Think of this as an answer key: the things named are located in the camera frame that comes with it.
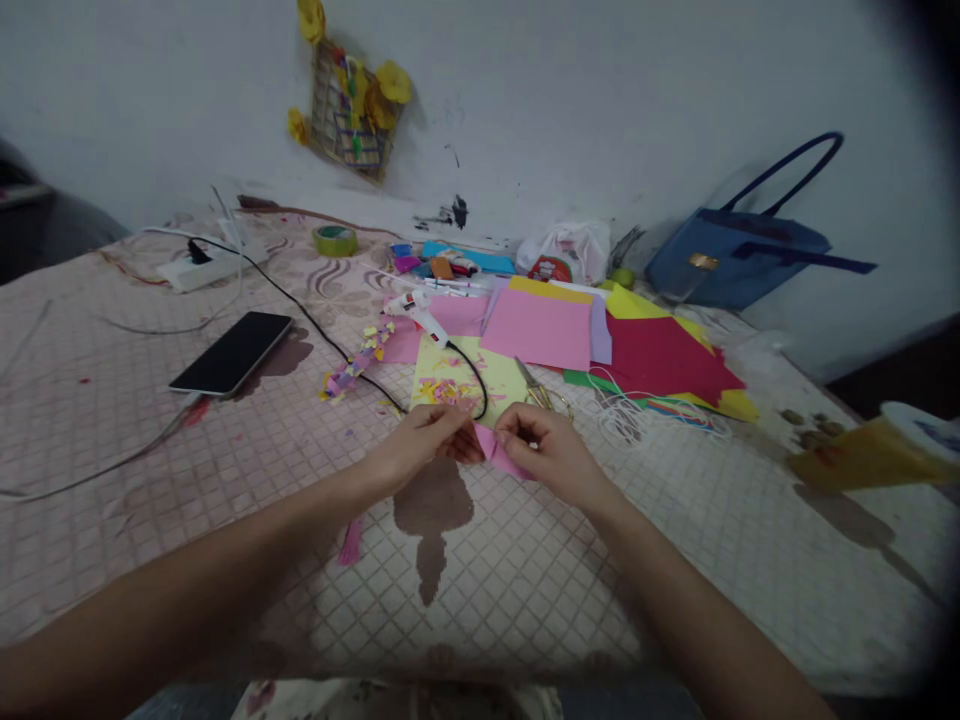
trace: black cable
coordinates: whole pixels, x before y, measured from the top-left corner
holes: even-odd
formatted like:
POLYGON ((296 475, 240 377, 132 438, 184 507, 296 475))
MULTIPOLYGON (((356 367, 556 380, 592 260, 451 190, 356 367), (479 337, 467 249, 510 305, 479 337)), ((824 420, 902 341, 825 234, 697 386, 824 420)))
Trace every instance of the black cable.
POLYGON ((474 420, 479 420, 480 418, 482 418, 484 415, 487 414, 487 386, 484 384, 483 378, 480 377, 480 372, 477 370, 476 366, 472 362, 470 362, 470 358, 466 356, 463 350, 458 348, 449 340, 447 340, 447 347, 450 348, 451 350, 456 350, 458 353, 460 353, 460 357, 462 357, 464 360, 467 361, 467 365, 469 365, 470 369, 473 370, 473 374, 477 378, 477 382, 480 383, 480 389, 483 390, 483 410, 480 412, 479 415, 477 415, 474 418, 474 420))
MULTIPOLYGON (((257 265, 253 260, 251 260, 249 257, 247 257, 246 255, 244 255, 242 252, 239 252, 238 250, 234 250, 234 249, 231 248, 231 247, 227 247, 226 245, 221 245, 220 243, 214 242, 213 240, 207 240, 206 238, 202 238, 202 237, 199 237, 199 236, 197 236, 197 237, 192 237, 192 238, 190 238, 190 239, 191 239, 191 240, 199 240, 200 242, 205 242, 205 243, 207 243, 208 245, 213 245, 214 247, 218 247, 218 248, 220 248, 221 250, 226 250, 227 252, 233 253, 234 255, 239 255, 239 256, 242 257, 244 260, 246 260, 248 263, 250 263, 251 265, 253 265, 253 266, 257 269, 257 272, 259 272, 261 275, 263 275, 264 279, 265 279, 268 283, 270 283, 270 284, 273 285, 277 290, 279 290, 280 292, 282 292, 289 300, 291 300, 291 301, 293 302, 294 305, 296 305, 298 308, 300 308, 300 312, 302 312, 303 315, 304 315, 304 317, 307 318, 307 320, 310 321, 310 324, 313 325, 313 326, 317 329, 317 332, 320 333, 320 337, 322 337, 324 340, 326 340, 326 341, 327 341, 327 344, 330 345, 330 347, 332 347, 334 350, 336 350, 338 353, 340 353, 340 357, 343 358, 343 361, 344 361, 344 362, 349 362, 349 361, 350 361, 350 358, 349 358, 349 357, 347 356, 347 354, 343 351, 343 349, 342 349, 339 345, 337 345, 333 340, 331 340, 330 337, 323 331, 323 328, 320 327, 320 323, 318 323, 316 320, 313 319, 313 315, 311 315, 311 314, 307 311, 307 309, 306 309, 303 305, 301 305, 293 295, 291 295, 291 294, 288 293, 286 290, 284 290, 282 287, 280 287, 279 285, 277 285, 277 283, 275 283, 275 282, 273 281, 273 278, 271 278, 269 275, 267 275, 267 274, 263 271, 263 268, 261 268, 259 265, 257 265)), ((407 411, 406 411, 404 408, 400 407, 400 403, 398 403, 396 400, 394 400, 394 399, 393 399, 393 396, 392 396, 390 393, 388 393, 388 392, 386 391, 386 389, 384 389, 379 383, 375 382, 374 380, 371 380, 371 379, 368 378, 366 375, 360 375, 359 378, 360 378, 361 380, 363 380, 364 382, 370 383, 370 384, 373 385, 377 390, 379 390, 380 392, 382 392, 383 395, 384 395, 384 397, 386 397, 387 400, 389 400, 391 403, 393 403, 393 406, 394 406, 401 414, 406 414, 407 411)), ((487 390, 486 390, 486 388, 484 388, 484 390, 483 390, 483 396, 484 396, 484 411, 486 411, 486 396, 487 396, 487 390)))

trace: blue handbag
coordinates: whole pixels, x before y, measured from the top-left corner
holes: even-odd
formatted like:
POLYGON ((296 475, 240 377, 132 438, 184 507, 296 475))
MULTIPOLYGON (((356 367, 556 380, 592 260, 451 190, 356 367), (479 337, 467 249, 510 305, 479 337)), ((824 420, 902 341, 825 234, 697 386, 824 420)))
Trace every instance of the blue handbag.
POLYGON ((700 208, 657 251, 647 265, 647 279, 660 292, 668 286, 677 267, 693 253, 719 260, 686 302, 696 305, 743 310, 779 287, 808 265, 849 270, 866 275, 873 263, 827 255, 833 248, 827 239, 793 220, 776 217, 785 202, 796 195, 827 166, 843 145, 843 135, 828 132, 801 145, 741 190, 719 210, 700 208), (790 192, 760 213, 735 212, 736 204, 771 175, 821 143, 833 141, 814 168, 790 192))

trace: phone screen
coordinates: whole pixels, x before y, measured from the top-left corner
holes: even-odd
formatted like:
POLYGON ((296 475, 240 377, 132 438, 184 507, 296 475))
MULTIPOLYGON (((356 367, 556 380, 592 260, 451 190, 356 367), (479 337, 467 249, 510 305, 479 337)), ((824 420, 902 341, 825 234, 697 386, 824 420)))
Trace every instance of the phone screen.
POLYGON ((292 324, 286 315, 247 313, 170 383, 170 388, 207 395, 233 392, 292 324))

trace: bag handle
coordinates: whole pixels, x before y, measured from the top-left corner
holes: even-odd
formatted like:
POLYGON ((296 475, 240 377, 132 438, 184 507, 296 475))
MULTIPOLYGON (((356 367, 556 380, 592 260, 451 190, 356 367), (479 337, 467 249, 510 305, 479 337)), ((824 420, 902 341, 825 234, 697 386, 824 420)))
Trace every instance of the bag handle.
POLYGON ((800 157, 805 152, 807 152, 807 150, 810 150, 811 148, 814 148, 821 143, 825 143, 827 142, 827 140, 832 140, 833 145, 831 145, 830 149, 827 150, 826 154, 824 154, 824 156, 820 158, 820 162, 818 162, 816 165, 813 166, 813 170, 808 172, 807 176, 803 178, 803 180, 801 180, 796 185, 794 185, 793 189, 790 192, 788 192, 786 195, 780 198, 780 200, 778 200, 769 208, 767 208, 762 213, 760 213, 761 215, 766 215, 767 217, 773 217, 774 215, 776 215, 778 212, 780 212, 780 208, 783 206, 783 204, 787 200, 789 200, 798 192, 800 192, 808 182, 813 180, 820 173, 820 171, 827 166, 827 163, 833 160, 833 156, 837 154, 837 151, 840 149, 840 146, 843 145, 843 133, 839 133, 839 132, 824 133, 820 137, 815 137, 810 142, 804 143, 803 145, 798 147, 796 150, 794 150, 792 153, 787 155, 785 158, 780 160, 776 165, 771 167, 766 172, 762 173, 758 178, 756 178, 752 183, 747 185, 739 193, 737 193, 737 196, 733 200, 731 200, 722 208, 720 208, 721 212, 733 212, 733 208, 738 202, 740 202, 741 200, 743 200, 743 198, 745 198, 751 192, 756 190, 756 188, 761 183, 765 182, 771 175, 785 168, 787 165, 789 165, 798 157, 800 157))

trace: plastic bag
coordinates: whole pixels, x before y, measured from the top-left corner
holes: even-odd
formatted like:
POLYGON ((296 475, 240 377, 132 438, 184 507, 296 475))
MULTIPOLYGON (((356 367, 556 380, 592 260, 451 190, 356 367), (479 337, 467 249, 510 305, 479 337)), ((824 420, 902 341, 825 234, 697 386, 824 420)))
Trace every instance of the plastic bag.
POLYGON ((559 223, 523 241, 517 250, 517 269, 534 280, 595 285, 606 279, 609 255, 606 223, 559 223))

